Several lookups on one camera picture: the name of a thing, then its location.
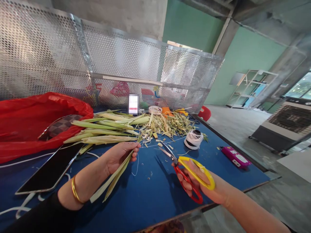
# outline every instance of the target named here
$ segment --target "perforated metal panel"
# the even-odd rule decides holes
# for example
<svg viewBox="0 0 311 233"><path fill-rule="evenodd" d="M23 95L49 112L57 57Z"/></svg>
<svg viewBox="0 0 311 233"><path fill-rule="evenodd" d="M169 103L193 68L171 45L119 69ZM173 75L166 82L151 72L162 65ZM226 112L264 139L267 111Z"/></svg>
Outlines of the perforated metal panel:
<svg viewBox="0 0 311 233"><path fill-rule="evenodd" d="M0 98L49 91L94 104L70 15L0 0Z"/></svg>
<svg viewBox="0 0 311 233"><path fill-rule="evenodd" d="M0 99L48 91L95 106L127 109L127 94L141 107L191 107L198 113L223 58L128 34L29 3L0 0ZM100 75L162 82L155 86L104 80Z"/></svg>
<svg viewBox="0 0 311 233"><path fill-rule="evenodd" d="M96 78L99 103L111 109L126 110L127 94L136 93L145 109L191 107L190 112L198 113L224 60L86 20L83 26L94 73L163 83L157 98L152 85Z"/></svg>

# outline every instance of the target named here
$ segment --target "metal shelving unit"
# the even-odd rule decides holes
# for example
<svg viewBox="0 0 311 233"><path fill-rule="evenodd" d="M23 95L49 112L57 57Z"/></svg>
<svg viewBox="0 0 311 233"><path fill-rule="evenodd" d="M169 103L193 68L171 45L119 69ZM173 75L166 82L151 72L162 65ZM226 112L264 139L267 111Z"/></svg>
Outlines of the metal shelving unit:
<svg viewBox="0 0 311 233"><path fill-rule="evenodd" d="M248 75L250 76L250 73L255 73L255 75L249 79ZM263 78L261 78L260 81L256 80L256 77L258 75L264 75ZM274 77L271 79L267 79L268 76L273 75ZM269 71L264 71L264 70L248 70L247 73L243 76L243 78L240 80L240 82L238 83L236 89L234 90L234 93L230 96L230 98L228 99L226 106L230 107L230 108L244 108L243 105L238 105L236 104L237 101L242 97L242 98L254 98L253 101L258 97L256 96L256 90L260 85L265 85L264 89L261 90L261 92L263 92L270 83L272 83L279 75L276 73L271 73ZM237 89L239 88L239 86L241 85L241 83L246 82L245 88L241 91L241 93L237 93ZM246 94L245 91L247 90L247 88L252 85L255 84L256 86L254 87L254 89L252 90L252 92L250 94Z"/></svg>

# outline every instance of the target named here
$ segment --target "concrete floor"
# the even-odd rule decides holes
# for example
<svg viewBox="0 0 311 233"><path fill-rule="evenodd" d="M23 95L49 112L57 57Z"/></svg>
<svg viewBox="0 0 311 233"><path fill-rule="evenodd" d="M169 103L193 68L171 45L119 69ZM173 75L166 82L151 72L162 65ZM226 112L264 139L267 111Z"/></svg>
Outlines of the concrete floor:
<svg viewBox="0 0 311 233"><path fill-rule="evenodd" d="M311 184L279 164L277 160L280 156L248 139L270 114L216 105L206 106L212 112L208 123L213 128L282 176L248 192L247 195L293 230L299 233L310 232ZM182 222L188 233L244 232L235 218L222 206L203 214L194 214Z"/></svg>

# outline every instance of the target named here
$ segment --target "scissors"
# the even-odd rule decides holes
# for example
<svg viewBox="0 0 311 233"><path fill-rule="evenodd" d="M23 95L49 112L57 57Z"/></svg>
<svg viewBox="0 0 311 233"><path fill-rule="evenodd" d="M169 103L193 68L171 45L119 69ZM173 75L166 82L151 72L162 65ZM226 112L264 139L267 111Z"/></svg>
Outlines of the scissors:
<svg viewBox="0 0 311 233"><path fill-rule="evenodd" d="M188 183L191 184L192 190L194 191L194 193L195 193L195 194L197 195L197 197L198 197L198 198L195 198L195 197L192 195L192 196L191 196L191 199L194 200L194 201L195 201L196 203L198 203L198 204L202 204L202 203L203 203L203 198L202 198L202 195L201 195L199 189L197 189L197 188L193 185L193 183L191 182L191 180L190 180L190 179L183 173L183 171L178 167L178 163L180 163L181 165L183 165L183 166L189 171L189 173L190 173L200 184L202 184L204 187L208 188L209 190L214 190L214 188L215 188L215 181L214 181L212 175L208 172L208 170L207 170L202 164L200 164L198 161L192 159L192 161L194 162L194 164L197 165L197 166L200 168L201 172L203 172L203 173L206 175L206 177L208 178L208 180L209 180L209 182L210 182L210 184L205 183L205 182L204 182L200 177L198 177L197 174L194 173L194 172L190 169L190 167L184 162L184 161L189 161L189 160L190 160L189 157L180 156L180 157L177 159L176 156L174 155L174 153L168 148L167 145L165 145L165 144L163 143L162 146L163 146L163 148L164 148L165 150L164 150L163 148L161 148L160 146L159 146L159 149L160 149L161 151L163 151L163 152L170 158L170 160L173 161L173 163L174 163L174 170L175 170L176 174L178 174L178 173L181 174L182 177L183 177ZM186 191L186 189L185 189L185 187L184 187L184 185L183 185L183 183L182 183L181 181L180 181L180 184L181 184L181 186L183 187L183 189Z"/></svg>

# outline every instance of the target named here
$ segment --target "table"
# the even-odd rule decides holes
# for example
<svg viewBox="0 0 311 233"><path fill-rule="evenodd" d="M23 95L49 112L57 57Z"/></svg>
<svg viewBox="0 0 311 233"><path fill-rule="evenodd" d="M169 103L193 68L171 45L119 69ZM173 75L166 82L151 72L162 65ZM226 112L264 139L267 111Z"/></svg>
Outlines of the table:
<svg viewBox="0 0 311 233"><path fill-rule="evenodd" d="M270 180L264 174L265 168L262 168L255 161L248 167L247 171L238 169L217 147L232 146L237 151L239 148L221 135L217 135L217 132L210 126L200 124L198 127L201 132L207 134L209 142L203 141L198 150L190 151L186 156L196 159L207 169L242 191L258 187ZM170 143L169 145L174 148L175 155L184 154L189 150L183 144L184 138L174 137L174 140L175 142L166 137L165 143ZM112 146L100 145L91 152L100 156ZM75 223L75 232L98 232L100 230L105 232L136 232L186 215L194 210L213 206L213 202L204 195L203 205L196 204L191 200L182 189L170 162L166 162L166 156L162 151L156 149L157 142L155 140L152 140L148 148L143 146L139 151L139 161L129 164L109 199L102 203L105 196L103 194L93 204L87 203L80 210ZM42 151L24 156L19 160L26 160L52 151L54 150ZM0 169L0 212L20 206L23 203L26 195L14 195L15 191L47 159L48 156ZM77 160L67 173L74 176L95 159L96 157L90 157ZM137 164L138 172L134 176ZM66 176L62 178L56 189L58 190L67 180ZM48 195L50 193L42 194L42 197L45 198ZM34 207L38 203L36 195L27 207ZM0 216L0 230L14 222L15 213L15 211L11 211Z"/></svg>

